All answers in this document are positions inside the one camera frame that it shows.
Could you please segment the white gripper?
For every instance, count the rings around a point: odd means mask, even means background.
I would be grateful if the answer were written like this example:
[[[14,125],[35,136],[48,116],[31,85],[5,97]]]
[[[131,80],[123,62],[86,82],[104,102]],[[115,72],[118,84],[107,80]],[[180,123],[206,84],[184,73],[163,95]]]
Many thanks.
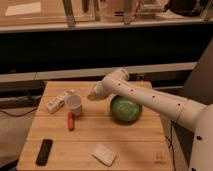
[[[102,83],[100,81],[94,84],[87,98],[89,100],[103,100],[106,98]]]

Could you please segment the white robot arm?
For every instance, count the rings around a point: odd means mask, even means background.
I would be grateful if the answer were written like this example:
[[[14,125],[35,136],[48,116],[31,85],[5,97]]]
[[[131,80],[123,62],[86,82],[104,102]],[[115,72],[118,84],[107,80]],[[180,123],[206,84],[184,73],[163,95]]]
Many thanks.
[[[104,100],[110,94],[126,97],[163,114],[194,133],[189,171],[213,171],[213,104],[136,86],[119,68],[94,84],[88,98]]]

